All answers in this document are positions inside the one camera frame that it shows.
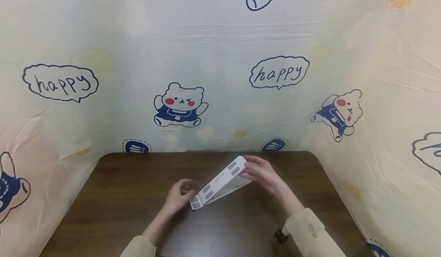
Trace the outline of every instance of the bear face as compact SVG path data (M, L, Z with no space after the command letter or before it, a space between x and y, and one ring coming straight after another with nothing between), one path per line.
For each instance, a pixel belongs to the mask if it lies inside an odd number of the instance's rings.
M183 88L179 83L171 83L162 96L162 103L176 111L191 111L201 105L203 93L201 87Z
M354 89L334 100L334 105L345 120L346 126L353 126L363 115L363 110L360 108L359 103L360 97L361 91Z

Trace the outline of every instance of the person's left hand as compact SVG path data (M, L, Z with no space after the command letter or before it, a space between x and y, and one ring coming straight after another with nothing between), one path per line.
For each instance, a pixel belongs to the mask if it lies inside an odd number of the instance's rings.
M192 182L191 179L184 178L175 183L168 191L162 211L173 216L181 210L194 194L194 190L190 190Z

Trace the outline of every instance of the black object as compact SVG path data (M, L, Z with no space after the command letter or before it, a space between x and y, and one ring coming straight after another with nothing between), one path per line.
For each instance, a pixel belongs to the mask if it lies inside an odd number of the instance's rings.
M280 244L285 243L288 240L288 236L285 236L285 234L283 234L280 228L277 229L274 236L276 237L276 240L278 240Z

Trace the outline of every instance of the blue overalls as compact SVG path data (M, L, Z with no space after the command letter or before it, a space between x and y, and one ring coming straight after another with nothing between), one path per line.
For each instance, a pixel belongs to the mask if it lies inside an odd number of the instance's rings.
M329 122L338 129L338 134L341 137L343 136L343 132L348 126L346 125L345 121L340 118L337 108L334 104L322 107L322 109L317 113L329 120Z
M171 109L165 105L158 109L158 114L156 116L164 120L175 122L191 122L197 120L198 118L196 109L191 111L175 112L174 109Z

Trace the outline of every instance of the finger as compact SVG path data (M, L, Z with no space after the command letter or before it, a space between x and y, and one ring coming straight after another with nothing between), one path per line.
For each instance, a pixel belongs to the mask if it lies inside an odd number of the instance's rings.
M245 170L243 170L243 173L246 173L246 174L249 174L249 175L252 175L252 176L257 175L256 171L253 171L251 169L245 169Z
M239 176L241 176L242 178L250 179L254 182L256 181L256 177L252 175L240 174Z
M183 178L180 181L178 181L177 183L175 183L173 186L177 186L177 187L182 187L183 185L190 185L193 182L192 179L189 178Z
M247 161L254 162L255 164L258 164L260 167L263 167L265 164L269 163L268 161L258 156L244 156L244 157Z
M245 167L247 169L255 171L259 175L261 175L263 173L263 168L253 162L245 162Z
M194 190L188 191L185 195L182 195L185 201L188 201L194 195Z

